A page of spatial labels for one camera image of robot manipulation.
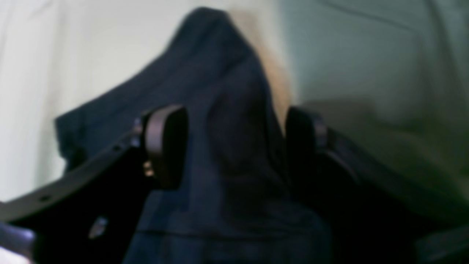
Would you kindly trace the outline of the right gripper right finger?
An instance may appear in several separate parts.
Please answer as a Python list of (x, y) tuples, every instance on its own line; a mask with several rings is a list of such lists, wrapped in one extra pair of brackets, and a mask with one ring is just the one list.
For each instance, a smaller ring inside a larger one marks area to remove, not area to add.
[(468, 206), (412, 182), (290, 107), (286, 147), (292, 190), (333, 232), (334, 264), (467, 264)]

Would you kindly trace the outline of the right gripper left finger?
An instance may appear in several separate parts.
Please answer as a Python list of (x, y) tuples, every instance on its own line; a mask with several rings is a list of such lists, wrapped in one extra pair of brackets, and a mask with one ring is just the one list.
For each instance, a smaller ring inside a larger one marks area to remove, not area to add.
[(1, 205), (1, 248), (30, 264), (120, 264), (153, 190), (184, 172), (189, 115), (168, 105), (63, 178)]

